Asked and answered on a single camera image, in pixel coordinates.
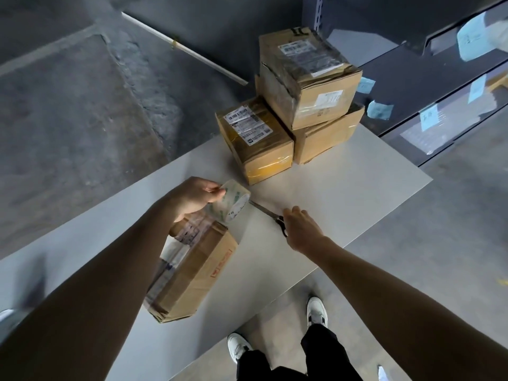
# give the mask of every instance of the blue sticky note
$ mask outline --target blue sticky note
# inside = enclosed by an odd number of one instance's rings
[[[360,83],[358,84],[358,88],[356,89],[359,93],[370,94],[372,91],[372,87],[376,82],[374,80],[368,78],[362,78]]]
[[[483,95],[483,90],[485,89],[485,82],[487,81],[487,74],[480,76],[475,81],[471,83],[471,87],[469,89],[469,97],[467,98],[467,103],[478,99],[481,95]]]
[[[437,104],[420,111],[420,122],[422,124],[422,131],[426,131],[430,127],[434,127],[437,123],[439,123]]]
[[[393,105],[381,104],[373,100],[367,107],[367,116],[372,119],[388,120],[392,109]]]
[[[485,27],[485,12],[469,20],[457,33],[460,58],[470,61],[495,49]]]

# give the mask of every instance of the shoe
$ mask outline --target shoe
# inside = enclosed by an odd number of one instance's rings
[[[238,360],[242,357],[242,354],[248,350],[252,350],[252,346],[240,334],[231,333],[228,336],[228,349],[231,358],[235,361],[235,364],[238,364]]]
[[[320,324],[328,327],[328,315],[325,306],[318,297],[311,297],[307,302],[307,327]]]

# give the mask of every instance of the tape roll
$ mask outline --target tape roll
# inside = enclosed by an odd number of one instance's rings
[[[225,195],[217,202],[211,203],[209,209],[220,222],[231,222],[244,208],[251,197],[251,192],[236,180],[228,180],[220,188],[225,189]]]

